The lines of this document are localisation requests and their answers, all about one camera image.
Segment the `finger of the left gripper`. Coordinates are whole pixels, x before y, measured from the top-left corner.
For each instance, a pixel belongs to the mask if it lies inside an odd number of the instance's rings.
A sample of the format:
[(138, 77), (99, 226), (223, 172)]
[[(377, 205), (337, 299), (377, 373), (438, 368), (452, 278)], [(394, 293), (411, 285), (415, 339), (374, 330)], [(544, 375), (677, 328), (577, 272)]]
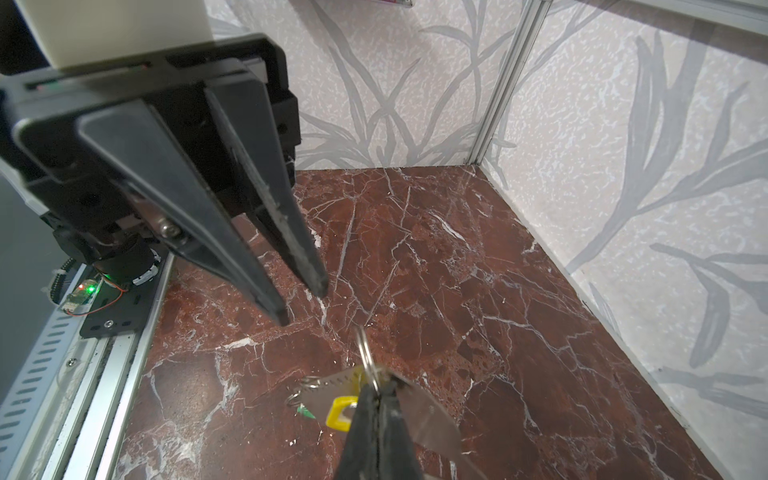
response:
[(218, 134), (241, 174), (246, 214), (313, 295), (328, 292), (328, 274), (295, 201), (266, 85), (248, 77), (206, 83)]
[(287, 306), (221, 203), (156, 110), (141, 100), (80, 117), (77, 134), (117, 172), (118, 185), (146, 199), (139, 212), (179, 227), (165, 239), (177, 255), (229, 281), (277, 325)]

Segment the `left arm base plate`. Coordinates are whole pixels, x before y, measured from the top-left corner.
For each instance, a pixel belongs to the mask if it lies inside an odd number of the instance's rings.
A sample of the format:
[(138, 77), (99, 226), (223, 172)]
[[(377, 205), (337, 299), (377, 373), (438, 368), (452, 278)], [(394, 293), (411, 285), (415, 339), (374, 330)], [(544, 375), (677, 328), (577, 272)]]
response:
[(107, 338), (121, 333), (141, 332), (150, 319), (155, 300), (166, 285), (169, 252), (155, 249), (156, 273), (125, 293), (109, 286), (100, 288), (92, 304), (95, 313), (82, 318), (79, 336), (83, 339)]

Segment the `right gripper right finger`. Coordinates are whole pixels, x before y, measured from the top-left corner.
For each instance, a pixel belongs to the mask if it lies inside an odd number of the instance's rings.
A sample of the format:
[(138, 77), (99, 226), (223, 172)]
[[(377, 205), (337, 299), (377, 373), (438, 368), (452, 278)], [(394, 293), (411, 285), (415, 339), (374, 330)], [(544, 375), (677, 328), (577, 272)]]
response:
[(396, 394), (397, 383), (382, 386), (379, 397), (379, 478), (422, 480), (422, 469), (414, 451)]

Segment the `steel key organizer plate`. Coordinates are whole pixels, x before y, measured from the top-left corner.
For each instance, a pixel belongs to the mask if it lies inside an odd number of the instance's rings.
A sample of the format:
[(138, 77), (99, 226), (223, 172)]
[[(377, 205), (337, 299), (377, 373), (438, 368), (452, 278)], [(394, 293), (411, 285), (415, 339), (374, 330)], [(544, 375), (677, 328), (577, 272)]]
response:
[[(396, 394), (411, 439), (456, 466), (469, 468), (471, 461), (462, 451), (459, 428), (442, 405), (427, 390), (396, 373), (387, 373), (385, 378), (397, 383)], [(359, 397), (366, 382), (367, 375), (361, 366), (326, 377), (309, 376), (302, 379), (288, 397), (287, 405), (297, 409), (304, 404), (314, 414), (315, 420), (325, 425), (333, 399), (339, 396)]]

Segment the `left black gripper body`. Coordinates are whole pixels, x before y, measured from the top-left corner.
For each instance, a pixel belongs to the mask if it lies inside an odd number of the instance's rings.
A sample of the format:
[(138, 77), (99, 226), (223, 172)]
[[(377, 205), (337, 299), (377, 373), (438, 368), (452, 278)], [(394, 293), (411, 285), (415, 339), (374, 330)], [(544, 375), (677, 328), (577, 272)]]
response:
[(205, 97), (209, 81), (255, 78), (268, 90), (293, 185), (298, 101), (281, 47), (263, 34), (139, 54), (65, 70), (43, 68), (1, 83), (1, 156), (58, 226), (110, 245), (135, 212), (136, 192), (77, 134), (80, 117), (141, 100), (153, 107), (227, 214), (247, 210), (241, 174)]

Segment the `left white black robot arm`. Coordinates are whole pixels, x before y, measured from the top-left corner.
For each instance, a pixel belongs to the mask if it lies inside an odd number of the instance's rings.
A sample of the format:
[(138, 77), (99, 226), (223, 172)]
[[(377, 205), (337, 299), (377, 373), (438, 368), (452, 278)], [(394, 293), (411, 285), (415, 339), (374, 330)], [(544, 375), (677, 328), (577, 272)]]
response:
[(233, 219), (327, 293), (293, 194), (300, 141), (284, 50), (262, 33), (216, 39), (201, 1), (1, 5), (2, 173), (63, 251), (116, 285), (160, 242), (287, 325)]

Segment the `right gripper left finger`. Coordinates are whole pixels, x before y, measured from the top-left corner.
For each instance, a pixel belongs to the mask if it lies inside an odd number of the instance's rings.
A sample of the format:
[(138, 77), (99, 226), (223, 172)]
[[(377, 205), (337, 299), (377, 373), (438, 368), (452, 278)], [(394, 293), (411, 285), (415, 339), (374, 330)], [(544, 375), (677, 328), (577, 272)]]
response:
[(335, 471), (335, 480), (374, 480), (378, 471), (378, 396), (364, 386)]

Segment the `yellow capped key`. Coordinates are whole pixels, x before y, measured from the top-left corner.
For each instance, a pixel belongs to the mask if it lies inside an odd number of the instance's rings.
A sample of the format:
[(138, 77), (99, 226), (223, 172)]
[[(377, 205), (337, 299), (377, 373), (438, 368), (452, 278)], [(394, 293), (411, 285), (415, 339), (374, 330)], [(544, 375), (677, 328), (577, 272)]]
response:
[(339, 396), (333, 399), (325, 425), (340, 432), (349, 432), (357, 408), (357, 396)]

